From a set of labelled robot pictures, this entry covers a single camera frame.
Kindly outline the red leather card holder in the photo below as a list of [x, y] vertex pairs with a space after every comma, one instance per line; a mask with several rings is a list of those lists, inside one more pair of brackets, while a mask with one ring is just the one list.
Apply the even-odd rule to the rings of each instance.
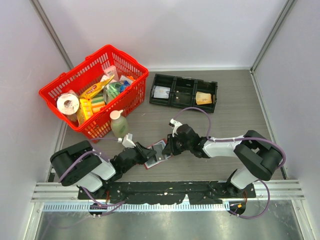
[[163, 138], [160, 141], [148, 146], [147, 148], [156, 151], [155, 156], [151, 157], [148, 161], [144, 163], [144, 167], [148, 170], [164, 161], [167, 161], [172, 155], [163, 154], [167, 141]]

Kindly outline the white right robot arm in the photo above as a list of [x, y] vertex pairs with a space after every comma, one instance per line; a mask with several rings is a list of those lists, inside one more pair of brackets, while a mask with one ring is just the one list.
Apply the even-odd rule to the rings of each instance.
[[269, 181], [274, 172], [285, 162], [285, 153], [273, 142], [254, 130], [235, 138], [199, 136], [188, 124], [171, 124], [171, 134], [162, 153], [177, 156], [184, 151], [197, 158], [238, 158], [243, 168], [236, 169], [228, 178], [224, 190], [233, 198], [257, 180]]

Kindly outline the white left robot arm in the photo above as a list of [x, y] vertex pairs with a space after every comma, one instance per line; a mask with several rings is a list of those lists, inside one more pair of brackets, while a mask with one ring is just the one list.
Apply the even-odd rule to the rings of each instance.
[[126, 137], [117, 141], [124, 149], [111, 159], [104, 157], [88, 140], [54, 153], [50, 163], [59, 177], [58, 182], [64, 187], [77, 185], [95, 199], [102, 199], [107, 193], [107, 183], [120, 179], [132, 167], [143, 165], [157, 155], [155, 150]]

